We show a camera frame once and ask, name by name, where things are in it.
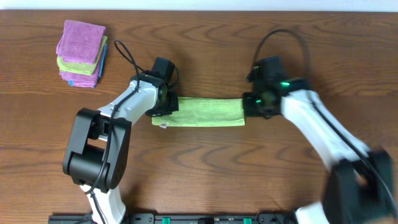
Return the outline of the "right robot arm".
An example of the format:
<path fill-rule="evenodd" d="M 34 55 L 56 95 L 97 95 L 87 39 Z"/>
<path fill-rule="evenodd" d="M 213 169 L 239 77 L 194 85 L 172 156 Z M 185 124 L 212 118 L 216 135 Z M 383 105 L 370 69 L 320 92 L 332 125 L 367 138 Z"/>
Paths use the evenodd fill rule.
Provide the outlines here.
<path fill-rule="evenodd" d="M 392 159 L 372 151 L 327 110 L 303 79 L 256 80 L 243 95 L 246 116 L 282 115 L 312 145 L 329 171 L 322 200 L 296 209 L 297 223 L 365 223 L 397 216 Z"/>

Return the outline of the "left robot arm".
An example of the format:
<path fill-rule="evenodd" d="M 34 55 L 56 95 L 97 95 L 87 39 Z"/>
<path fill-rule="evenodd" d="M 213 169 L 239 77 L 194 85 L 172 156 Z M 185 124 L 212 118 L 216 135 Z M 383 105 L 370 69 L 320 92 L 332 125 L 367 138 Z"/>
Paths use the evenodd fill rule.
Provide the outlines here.
<path fill-rule="evenodd" d="M 108 105 L 82 108 L 76 114 L 63 172 L 87 196 L 93 223 L 124 221 L 126 206 L 119 183 L 126 170 L 131 129 L 143 115 L 169 115 L 178 109 L 172 75 L 144 71 Z"/>

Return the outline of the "light green microfiber cloth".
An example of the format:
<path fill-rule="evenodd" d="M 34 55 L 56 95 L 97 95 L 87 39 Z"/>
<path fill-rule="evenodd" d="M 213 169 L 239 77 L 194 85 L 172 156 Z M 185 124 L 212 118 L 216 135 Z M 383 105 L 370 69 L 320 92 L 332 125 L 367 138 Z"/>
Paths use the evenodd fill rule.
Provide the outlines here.
<path fill-rule="evenodd" d="M 244 126 L 243 100 L 190 98 L 178 99 L 179 110 L 171 115 L 152 118 L 152 125 L 167 127 L 235 127 Z"/>

